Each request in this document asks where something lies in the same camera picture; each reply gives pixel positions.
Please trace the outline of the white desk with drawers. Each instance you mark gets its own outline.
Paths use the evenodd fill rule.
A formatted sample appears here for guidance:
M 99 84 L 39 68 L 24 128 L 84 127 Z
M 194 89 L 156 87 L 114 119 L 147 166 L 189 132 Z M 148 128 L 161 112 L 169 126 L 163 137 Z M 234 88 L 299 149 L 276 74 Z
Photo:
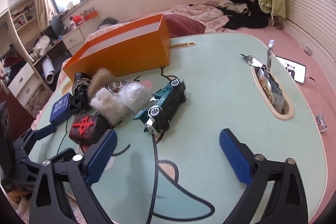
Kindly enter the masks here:
M 16 12 L 8 0 L 1 0 L 1 77 L 30 114 L 46 104 L 63 73 L 63 62 L 84 44 L 98 21 L 67 31 L 59 18 L 53 18 L 42 31 L 34 0 L 27 0 Z

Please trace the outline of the green cartoon lap table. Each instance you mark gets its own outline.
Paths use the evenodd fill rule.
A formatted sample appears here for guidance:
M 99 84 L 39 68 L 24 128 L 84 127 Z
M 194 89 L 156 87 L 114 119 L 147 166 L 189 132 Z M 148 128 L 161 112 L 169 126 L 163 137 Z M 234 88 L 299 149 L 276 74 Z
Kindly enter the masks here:
M 327 167 L 321 135 L 306 99 L 287 71 L 272 61 L 272 73 L 294 108 L 293 118 L 276 118 L 258 90 L 243 55 L 266 61 L 266 46 L 242 34 L 173 39 L 170 65 L 125 76 L 151 90 L 169 76 L 186 83 L 186 101 L 169 130 L 156 141 L 131 115 L 116 127 L 117 157 L 92 186 L 116 223 L 223 223 L 242 196 L 219 136 L 230 129 L 252 152 L 268 160 L 293 158 L 307 199 L 308 215 L 317 210 L 326 188 Z

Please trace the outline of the orange cardboard box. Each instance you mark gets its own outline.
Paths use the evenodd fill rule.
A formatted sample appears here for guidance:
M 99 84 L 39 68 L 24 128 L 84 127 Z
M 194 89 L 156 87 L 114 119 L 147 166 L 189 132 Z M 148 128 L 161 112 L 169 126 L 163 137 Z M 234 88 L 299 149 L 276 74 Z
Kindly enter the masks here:
M 106 68 L 116 77 L 164 67 L 170 63 L 170 35 L 163 14 L 142 18 L 86 42 L 63 70 L 92 77 Z

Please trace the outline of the snack wrapper in slot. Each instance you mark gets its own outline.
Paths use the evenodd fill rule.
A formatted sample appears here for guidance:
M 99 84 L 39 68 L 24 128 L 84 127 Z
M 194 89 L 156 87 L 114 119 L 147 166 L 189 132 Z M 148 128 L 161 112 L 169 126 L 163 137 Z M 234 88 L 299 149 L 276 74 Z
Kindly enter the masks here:
M 271 39 L 268 43 L 266 52 L 266 64 L 262 64 L 252 55 L 244 55 L 242 53 L 240 55 L 248 65 L 257 69 L 256 76 L 258 82 L 272 107 L 276 110 L 277 113 L 285 114 L 284 93 L 281 90 L 280 85 L 270 73 L 272 66 L 273 45 L 274 40 Z

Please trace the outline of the blue tin box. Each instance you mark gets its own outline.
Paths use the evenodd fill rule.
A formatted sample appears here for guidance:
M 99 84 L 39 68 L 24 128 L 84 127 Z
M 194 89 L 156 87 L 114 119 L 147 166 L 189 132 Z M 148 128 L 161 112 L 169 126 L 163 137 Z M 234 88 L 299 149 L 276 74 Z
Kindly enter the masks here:
M 57 127 L 72 115 L 70 112 L 71 98 L 71 93 L 67 93 L 54 103 L 50 114 L 50 124 Z

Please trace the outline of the red mahjong tile block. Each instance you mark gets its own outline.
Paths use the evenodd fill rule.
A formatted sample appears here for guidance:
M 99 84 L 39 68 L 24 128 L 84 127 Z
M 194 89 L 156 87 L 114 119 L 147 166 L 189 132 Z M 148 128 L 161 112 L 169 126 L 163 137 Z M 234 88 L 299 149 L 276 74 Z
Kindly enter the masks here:
M 79 145 L 93 145 L 110 129 L 109 122 L 100 114 L 74 117 L 69 138 Z

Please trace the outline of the brown fur scrunchie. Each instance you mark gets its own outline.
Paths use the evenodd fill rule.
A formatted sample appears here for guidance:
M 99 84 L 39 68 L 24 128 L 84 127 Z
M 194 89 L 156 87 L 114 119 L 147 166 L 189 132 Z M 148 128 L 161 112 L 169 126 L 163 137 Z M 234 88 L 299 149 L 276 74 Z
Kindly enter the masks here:
M 107 87 L 116 79 L 117 78 L 108 69 L 99 69 L 91 79 L 87 92 L 88 98 L 92 99 L 101 88 Z

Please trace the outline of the phone on bed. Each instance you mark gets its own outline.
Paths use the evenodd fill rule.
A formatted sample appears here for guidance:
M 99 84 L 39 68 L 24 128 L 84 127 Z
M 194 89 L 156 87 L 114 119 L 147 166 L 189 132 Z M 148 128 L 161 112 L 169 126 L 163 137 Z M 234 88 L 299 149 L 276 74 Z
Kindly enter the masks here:
M 296 83 L 304 84 L 306 79 L 306 66 L 294 61 L 282 58 L 280 56 L 276 57 L 282 66 L 286 69 L 288 74 L 295 80 Z

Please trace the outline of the clear plastic wrapped cup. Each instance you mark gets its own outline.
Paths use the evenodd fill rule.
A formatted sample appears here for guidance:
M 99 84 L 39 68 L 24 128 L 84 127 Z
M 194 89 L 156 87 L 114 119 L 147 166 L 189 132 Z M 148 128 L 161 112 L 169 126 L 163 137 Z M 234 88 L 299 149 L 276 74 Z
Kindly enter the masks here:
M 144 109 L 151 99 L 150 90 L 140 82 L 115 81 L 108 85 L 108 90 L 134 113 Z

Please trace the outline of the black clothes pile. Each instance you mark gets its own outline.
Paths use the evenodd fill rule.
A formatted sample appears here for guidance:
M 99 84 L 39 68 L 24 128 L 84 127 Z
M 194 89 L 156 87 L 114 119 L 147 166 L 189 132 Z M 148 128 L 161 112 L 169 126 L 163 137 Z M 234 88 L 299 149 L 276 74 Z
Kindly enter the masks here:
M 269 13 L 263 12 L 258 0 L 222 0 L 219 9 L 228 16 L 224 28 L 265 28 L 268 26 Z

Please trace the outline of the black crumpled pouch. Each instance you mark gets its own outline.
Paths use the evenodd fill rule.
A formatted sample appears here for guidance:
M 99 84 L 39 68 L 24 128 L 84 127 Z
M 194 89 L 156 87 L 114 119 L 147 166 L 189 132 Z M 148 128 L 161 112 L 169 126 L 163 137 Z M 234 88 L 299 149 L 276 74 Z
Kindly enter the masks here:
M 70 113 L 72 115 L 79 115 L 90 109 L 88 88 L 91 83 L 91 78 L 82 72 L 75 74 L 72 85 L 72 98 L 70 100 Z

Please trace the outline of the green toy car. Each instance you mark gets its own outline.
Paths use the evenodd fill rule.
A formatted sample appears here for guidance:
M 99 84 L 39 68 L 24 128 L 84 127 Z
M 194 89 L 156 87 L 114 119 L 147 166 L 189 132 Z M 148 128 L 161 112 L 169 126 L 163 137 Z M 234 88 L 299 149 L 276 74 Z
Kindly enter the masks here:
M 151 101 L 155 102 L 148 109 L 140 110 L 133 120 L 140 120 L 145 128 L 144 132 L 159 135 L 170 128 L 179 106 L 186 101 L 186 85 L 184 80 L 174 78 L 163 88 L 152 95 Z

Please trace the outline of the small candy wrapper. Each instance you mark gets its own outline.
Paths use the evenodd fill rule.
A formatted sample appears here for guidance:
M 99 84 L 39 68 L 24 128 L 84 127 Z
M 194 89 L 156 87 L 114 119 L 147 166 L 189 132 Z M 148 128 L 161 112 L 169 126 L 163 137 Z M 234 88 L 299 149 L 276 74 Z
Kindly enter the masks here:
M 317 114 L 316 115 L 316 121 L 317 121 L 318 129 L 319 129 L 320 133 L 323 133 L 328 129 L 328 126 L 327 126 L 322 114 Z

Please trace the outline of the white fur scrunchie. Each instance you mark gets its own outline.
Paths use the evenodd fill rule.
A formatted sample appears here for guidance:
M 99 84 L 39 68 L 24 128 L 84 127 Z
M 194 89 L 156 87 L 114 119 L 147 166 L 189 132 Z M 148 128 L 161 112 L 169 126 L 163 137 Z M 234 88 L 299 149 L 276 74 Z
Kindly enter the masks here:
M 90 105 L 98 111 L 112 127 L 115 127 L 126 117 L 129 109 L 115 93 L 107 88 L 101 88 L 91 99 Z

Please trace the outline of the red corduroy pillow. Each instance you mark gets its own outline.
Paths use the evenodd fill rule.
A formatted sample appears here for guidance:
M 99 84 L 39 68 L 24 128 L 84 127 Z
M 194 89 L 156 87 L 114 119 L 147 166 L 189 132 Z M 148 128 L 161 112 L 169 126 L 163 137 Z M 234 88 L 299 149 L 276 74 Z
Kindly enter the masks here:
M 204 34 L 206 26 L 196 20 L 178 14 L 166 14 L 165 21 L 170 38 Z

